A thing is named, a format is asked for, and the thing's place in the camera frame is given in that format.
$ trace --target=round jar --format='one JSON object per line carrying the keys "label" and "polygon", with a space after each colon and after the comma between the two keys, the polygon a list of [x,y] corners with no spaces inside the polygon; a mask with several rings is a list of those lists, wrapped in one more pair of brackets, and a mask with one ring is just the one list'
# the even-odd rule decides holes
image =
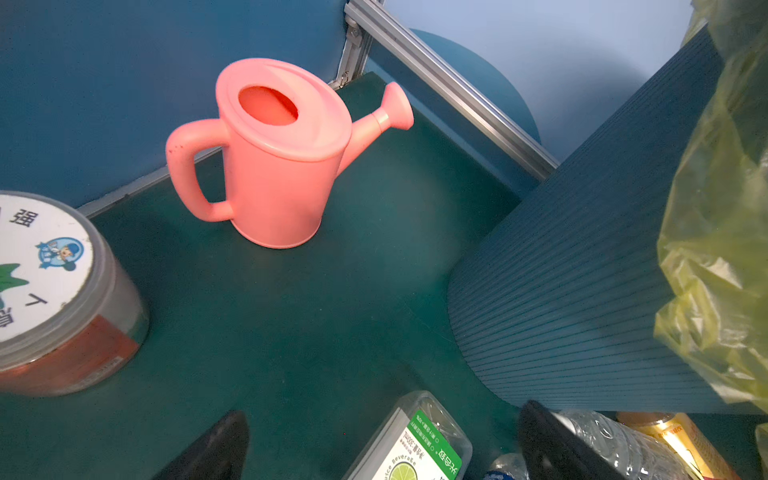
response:
{"label": "round jar", "polygon": [[125,365],[148,328],[136,287],[85,216],[0,190],[0,392],[86,389]]}

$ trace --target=ribbed trash can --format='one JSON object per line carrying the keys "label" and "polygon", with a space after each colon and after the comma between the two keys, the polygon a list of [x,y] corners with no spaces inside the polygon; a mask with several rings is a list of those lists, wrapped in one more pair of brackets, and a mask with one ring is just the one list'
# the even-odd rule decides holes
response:
{"label": "ribbed trash can", "polygon": [[672,298],[656,254],[667,195],[722,67],[705,29],[455,268],[451,326],[493,393],[553,409],[738,410],[653,338]]}

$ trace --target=watering can handle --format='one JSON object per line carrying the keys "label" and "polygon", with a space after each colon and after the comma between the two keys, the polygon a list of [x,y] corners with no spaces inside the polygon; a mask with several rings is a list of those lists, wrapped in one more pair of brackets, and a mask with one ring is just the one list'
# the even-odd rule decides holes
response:
{"label": "watering can handle", "polygon": [[168,172],[176,192],[195,217],[207,222],[231,220],[234,214],[228,200],[212,204],[205,199],[197,182],[194,156],[206,148],[227,146],[229,141],[227,126],[214,118],[181,125],[165,144]]}

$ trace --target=watering can spout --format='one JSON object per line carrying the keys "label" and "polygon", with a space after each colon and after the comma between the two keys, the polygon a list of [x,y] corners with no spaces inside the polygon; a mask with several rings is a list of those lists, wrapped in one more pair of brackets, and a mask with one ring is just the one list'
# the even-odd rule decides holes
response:
{"label": "watering can spout", "polygon": [[413,110],[406,93],[395,82],[388,84],[384,90],[382,106],[352,124],[352,138],[341,157],[336,176],[341,174],[387,128],[408,130],[412,126]]}

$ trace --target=green label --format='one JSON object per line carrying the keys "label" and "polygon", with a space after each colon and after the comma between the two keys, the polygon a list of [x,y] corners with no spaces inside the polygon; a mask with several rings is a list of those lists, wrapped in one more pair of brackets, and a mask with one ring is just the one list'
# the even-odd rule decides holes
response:
{"label": "green label", "polygon": [[462,460],[427,415],[421,410],[416,412],[408,424],[408,430],[422,444],[424,450],[429,453],[448,480],[455,480],[458,470],[462,467]]}

